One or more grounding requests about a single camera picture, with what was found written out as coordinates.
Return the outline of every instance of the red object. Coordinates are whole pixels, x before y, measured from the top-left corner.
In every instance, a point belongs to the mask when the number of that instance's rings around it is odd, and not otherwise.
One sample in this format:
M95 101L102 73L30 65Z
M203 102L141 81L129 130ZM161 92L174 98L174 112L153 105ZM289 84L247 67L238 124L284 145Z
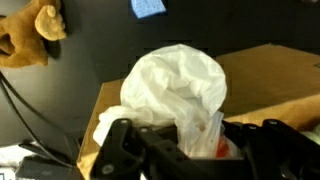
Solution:
M218 143L218 150L217 154L215 155L216 158L226 157L229 152L229 146L227 143L227 139L224 136L220 136L219 143Z

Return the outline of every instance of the plastic bag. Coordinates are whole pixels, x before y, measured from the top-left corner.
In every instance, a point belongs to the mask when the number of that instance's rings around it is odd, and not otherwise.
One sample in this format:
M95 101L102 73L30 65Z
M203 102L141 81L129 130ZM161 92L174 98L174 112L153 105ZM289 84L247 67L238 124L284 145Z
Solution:
M185 154L215 157L226 90L222 68L203 52L185 45L161 48L136 63L122 85L121 105L100 115L94 139L101 146L118 118L137 127L175 124Z
M214 153L215 158L234 158L241 156L241 151L238 146L224 135L224 126L221 127L217 152Z
M301 132L301 134L309 138L311 141L320 145L320 136L318 134L310 131L303 131Z
M313 132L315 134L317 134L318 136L320 136L320 124L318 124L318 126L316 126L314 129L313 129Z

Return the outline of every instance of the brown cardboard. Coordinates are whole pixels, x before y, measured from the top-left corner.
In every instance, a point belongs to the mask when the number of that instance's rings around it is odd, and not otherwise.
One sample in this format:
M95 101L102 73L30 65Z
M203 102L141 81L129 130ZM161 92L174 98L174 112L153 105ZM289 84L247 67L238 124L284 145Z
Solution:
M227 78L226 117L320 93L320 57L314 54L264 45L216 60Z
M290 48L264 45L217 57L228 94L221 110L226 120L261 125L267 118L284 121L297 130L320 123L320 57ZM86 180L99 146L93 132L98 116L120 104L122 80L102 85L81 147L77 165Z
M99 124L99 115L109 107L120 104L121 85L122 80L102 84L77 160L77 167L85 180L90 179L91 168L100 150L100 146L93 140L93 132Z

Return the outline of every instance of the stuffed animal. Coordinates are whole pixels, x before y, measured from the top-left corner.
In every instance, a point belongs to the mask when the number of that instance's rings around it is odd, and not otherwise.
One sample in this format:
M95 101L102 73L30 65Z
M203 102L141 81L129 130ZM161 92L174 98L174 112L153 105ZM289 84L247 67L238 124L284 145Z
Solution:
M48 40L66 37L60 7L60 0L32 0L20 11L0 18L0 67L46 66L42 36Z

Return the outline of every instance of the wire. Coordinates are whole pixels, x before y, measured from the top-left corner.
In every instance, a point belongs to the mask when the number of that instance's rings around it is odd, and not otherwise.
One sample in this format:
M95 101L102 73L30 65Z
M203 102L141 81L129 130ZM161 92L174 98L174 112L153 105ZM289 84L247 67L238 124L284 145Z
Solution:
M35 108L33 108L26 100L24 100L21 95L14 89L14 87L10 84L10 82L6 79L6 77L0 71L0 80L3 81L4 85L11 91L11 93L24 105L26 106L32 113L42 119L49 126L53 127L57 131L60 131L64 134L64 136L68 136L64 130L58 125L52 123L48 118L44 117L40 112L38 112Z
M58 159L57 157L55 157L51 152L49 152L44 145L41 143L41 141L37 138L37 136L34 134L34 132L32 131L32 129L28 126L28 124L26 123L26 121L24 120L24 118L22 117L22 115L20 114L20 112L18 111L17 107L15 106L14 102L12 101L2 79L3 77L0 76L0 89L4 94L5 99L7 100L9 106L11 107L11 109L13 110L13 112L18 116L20 122L22 123L22 125L25 127L25 129L28 131L29 135L32 137L32 139L37 143L37 145L39 145L39 148L48 155L48 157L50 157L52 160L56 161L57 163L73 168L74 166L72 164L63 162L62 160Z

